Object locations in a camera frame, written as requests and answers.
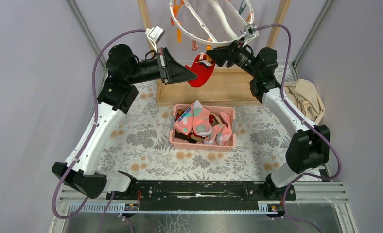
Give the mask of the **wooden hanger stand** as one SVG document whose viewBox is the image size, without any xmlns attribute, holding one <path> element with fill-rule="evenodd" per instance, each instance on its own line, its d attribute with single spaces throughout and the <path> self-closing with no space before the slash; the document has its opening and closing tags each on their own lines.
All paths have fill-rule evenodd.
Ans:
<svg viewBox="0 0 383 233">
<path fill-rule="evenodd" d="M 230 11 L 235 14 L 236 17 L 242 18 L 243 23 L 249 24 L 254 22 L 254 13 L 252 4 L 249 3 L 250 0 L 245 0 L 247 5 L 249 5 L 250 11 L 246 21 L 242 18 L 238 11 L 229 3 L 228 0 L 224 0 L 226 6 L 230 8 Z M 147 7 L 147 3 L 145 0 L 138 0 L 138 7 L 140 10 L 140 15 L 142 18 L 142 22 L 145 28 L 151 26 L 149 11 Z M 192 8 L 188 0 L 181 0 L 184 2 L 185 7 L 187 7 L 190 12 L 193 14 L 195 19 L 199 22 L 202 29 L 210 36 L 210 40 L 202 40 L 196 37 L 193 34 L 189 34 L 188 31 L 184 30 L 181 23 L 177 20 L 175 11 L 177 12 L 177 8 L 181 8 L 181 6 L 177 7 L 175 0 L 169 1 L 169 9 L 170 9 L 170 17 L 173 20 L 173 25 L 176 26 L 178 32 L 182 31 L 184 34 L 187 34 L 189 38 L 193 40 L 193 51 L 198 49 L 196 47 L 196 43 L 206 44 L 207 46 L 211 45 L 223 45 L 220 42 L 215 40 L 215 37 L 210 34 L 211 32 L 207 28 L 206 24 L 201 20 L 200 16 L 195 12 Z M 285 16 L 287 14 L 288 8 L 290 6 L 290 0 L 280 0 L 279 7 L 275 15 L 274 23 L 283 23 Z M 224 30 L 231 35 L 231 27 L 228 24 L 227 18 L 222 10 L 221 6 L 218 4 L 218 0 L 208 0 L 208 4 L 210 4 L 215 11 L 215 15 L 218 16 L 222 27 Z M 268 40 L 267 46 L 273 47 L 279 35 L 280 29 L 272 29 Z M 249 81 L 249 75 L 243 74 L 243 71 L 239 71 L 237 68 L 215 68 L 213 74 L 209 78 L 208 82 L 203 85 L 203 87 L 194 88 L 189 84 L 174 84 L 174 85 L 165 85 L 162 81 L 157 83 L 157 92 L 156 92 L 156 105 L 157 106 L 171 106 L 175 104 L 188 104 L 192 103 L 193 100 L 201 100 L 205 104 L 214 104 L 219 106 L 226 105 L 257 105 L 255 103 L 255 97 L 248 92 L 244 92 L 244 88 L 248 87 L 248 84 L 244 84 L 244 81 Z"/>
</svg>

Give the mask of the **red sock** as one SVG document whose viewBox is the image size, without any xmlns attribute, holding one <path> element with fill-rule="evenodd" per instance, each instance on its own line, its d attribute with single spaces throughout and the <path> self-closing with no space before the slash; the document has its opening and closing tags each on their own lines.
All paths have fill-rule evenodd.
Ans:
<svg viewBox="0 0 383 233">
<path fill-rule="evenodd" d="M 205 53 L 200 53 L 196 56 L 192 66 L 185 65 L 185 67 L 197 75 L 197 79 L 188 81 L 191 87 L 202 87 L 208 79 L 212 76 L 215 68 L 215 62 L 208 57 Z"/>
<path fill-rule="evenodd" d="M 211 124 L 211 126 L 219 124 L 218 120 L 216 118 L 216 115 L 210 114 L 210 116 L 209 116 L 209 123 Z"/>
</svg>

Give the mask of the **pink plastic basket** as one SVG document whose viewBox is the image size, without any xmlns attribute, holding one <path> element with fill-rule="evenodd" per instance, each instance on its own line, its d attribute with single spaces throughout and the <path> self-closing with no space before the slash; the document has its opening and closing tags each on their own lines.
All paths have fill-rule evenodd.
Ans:
<svg viewBox="0 0 383 233">
<path fill-rule="evenodd" d="M 231 127 L 233 130 L 233 135 L 230 138 L 230 140 L 226 143 L 225 146 L 217 146 L 217 145 L 205 145 L 203 143 L 197 143 L 192 144 L 188 143 L 187 141 L 183 141 L 181 139 L 177 139 L 174 137 L 174 122 L 183 114 L 183 112 L 189 108 L 191 105 L 188 104 L 177 104 L 174 107 L 173 111 L 173 119 L 171 122 L 171 130 L 170 130 L 170 136 L 169 141 L 173 144 L 173 146 L 177 149 L 191 149 L 191 150 L 212 150 L 212 151 L 220 151 L 220 152 L 230 152 L 232 151 L 233 147 L 236 145 L 236 133 L 234 129 L 234 120 L 236 119 L 236 112 L 235 109 L 232 107 L 223 107 L 223 106 L 209 106 L 209 105 L 203 105 L 206 109 L 210 111 L 210 113 L 213 114 L 219 114 L 220 111 L 224 111 L 231 116 Z"/>
</svg>

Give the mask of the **brown argyle sock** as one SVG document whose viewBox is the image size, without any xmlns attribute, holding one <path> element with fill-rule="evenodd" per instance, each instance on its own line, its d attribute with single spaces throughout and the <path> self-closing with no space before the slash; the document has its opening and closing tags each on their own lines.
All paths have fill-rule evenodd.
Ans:
<svg viewBox="0 0 383 233">
<path fill-rule="evenodd" d="M 181 139 L 183 141 L 187 141 L 188 143 L 197 144 L 197 143 L 203 143 L 204 137 L 197 135 L 193 129 L 189 131 L 187 135 L 183 134 L 181 131 L 175 129 L 174 130 L 174 137 L 177 139 Z"/>
</svg>

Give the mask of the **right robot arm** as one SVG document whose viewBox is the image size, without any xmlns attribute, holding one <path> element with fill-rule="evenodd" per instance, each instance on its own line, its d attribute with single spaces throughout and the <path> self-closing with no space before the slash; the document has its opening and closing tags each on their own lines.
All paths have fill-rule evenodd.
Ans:
<svg viewBox="0 0 383 233">
<path fill-rule="evenodd" d="M 277 52 L 262 48 L 257 55 L 233 41 L 206 52 L 207 56 L 222 67 L 238 66 L 252 76 L 250 91 L 261 104 L 268 108 L 281 122 L 291 137 L 285 153 L 286 161 L 265 179 L 264 193 L 271 200 L 283 194 L 283 187 L 300 174 L 319 167 L 329 159 L 330 131 L 326 126 L 317 126 L 309 120 L 284 93 L 282 83 L 275 78 L 278 66 Z"/>
</svg>

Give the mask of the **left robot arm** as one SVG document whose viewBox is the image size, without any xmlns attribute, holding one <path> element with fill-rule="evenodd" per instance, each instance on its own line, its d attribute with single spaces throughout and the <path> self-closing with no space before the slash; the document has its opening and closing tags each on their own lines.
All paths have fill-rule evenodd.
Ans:
<svg viewBox="0 0 383 233">
<path fill-rule="evenodd" d="M 197 75 L 177 62 L 167 47 L 141 61 L 128 45 L 118 44 L 110 49 L 106 67 L 108 77 L 96 98 L 97 109 L 85 133 L 64 162 L 54 163 L 52 172 L 64 185 L 91 199 L 114 191 L 129 200 L 136 194 L 136 179 L 121 171 L 101 174 L 97 165 L 115 125 L 128 113 L 139 93 L 135 85 L 158 79 L 176 84 L 195 80 Z"/>
</svg>

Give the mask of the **white round clip hanger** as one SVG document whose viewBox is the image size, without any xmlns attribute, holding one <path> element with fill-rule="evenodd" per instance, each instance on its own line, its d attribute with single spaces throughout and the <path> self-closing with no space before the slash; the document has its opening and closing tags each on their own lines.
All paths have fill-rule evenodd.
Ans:
<svg viewBox="0 0 383 233">
<path fill-rule="evenodd" d="M 169 14 L 175 42 L 189 40 L 193 51 L 241 40 L 245 26 L 255 24 L 249 0 L 170 0 Z"/>
</svg>

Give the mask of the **beige crumpled cloth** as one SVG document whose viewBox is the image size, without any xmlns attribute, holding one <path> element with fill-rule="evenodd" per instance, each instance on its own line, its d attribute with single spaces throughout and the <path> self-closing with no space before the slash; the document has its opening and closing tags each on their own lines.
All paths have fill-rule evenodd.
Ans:
<svg viewBox="0 0 383 233">
<path fill-rule="evenodd" d="M 306 79 L 288 82 L 284 91 L 289 100 L 311 121 L 319 124 L 325 113 L 324 103 L 315 85 Z"/>
</svg>

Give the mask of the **floral table mat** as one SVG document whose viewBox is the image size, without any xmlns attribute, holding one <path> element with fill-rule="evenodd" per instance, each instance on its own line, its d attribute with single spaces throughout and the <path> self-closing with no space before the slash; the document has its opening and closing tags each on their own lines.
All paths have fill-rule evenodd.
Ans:
<svg viewBox="0 0 383 233">
<path fill-rule="evenodd" d="M 107 138 L 97 170 L 127 172 L 139 180 L 260 181 L 285 162 L 290 136 L 262 106 L 236 106 L 231 152 L 176 149 L 169 141 L 173 107 L 156 105 L 157 82 L 137 85 L 139 95 Z"/>
</svg>

